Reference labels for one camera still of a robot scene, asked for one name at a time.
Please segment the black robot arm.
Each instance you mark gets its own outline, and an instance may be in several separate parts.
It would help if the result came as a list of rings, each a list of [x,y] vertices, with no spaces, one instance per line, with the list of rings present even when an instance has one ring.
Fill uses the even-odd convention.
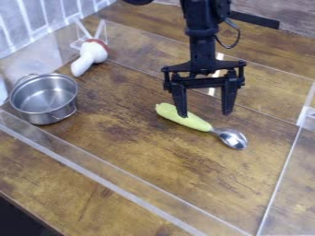
[[[177,114],[187,118],[187,89],[221,88],[221,112],[232,112],[237,89],[244,85],[245,61],[219,61],[215,58],[215,43],[231,49],[239,39],[224,45],[217,37],[219,24],[229,21],[231,0],[180,0],[185,19],[185,35],[189,37],[191,60],[183,64],[164,66],[164,89],[172,94]]]

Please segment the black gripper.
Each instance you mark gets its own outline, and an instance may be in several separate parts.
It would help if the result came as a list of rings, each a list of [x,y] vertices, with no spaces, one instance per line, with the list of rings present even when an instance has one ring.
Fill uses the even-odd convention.
[[[188,62],[164,66],[164,89],[171,91],[177,114],[187,117],[187,90],[221,87],[223,114],[232,113],[237,89],[244,85],[245,61],[219,61],[215,57],[215,44],[231,49],[231,45],[217,39],[219,24],[225,22],[236,31],[237,26],[229,21],[229,0],[180,0],[185,19],[185,35],[189,38]]]

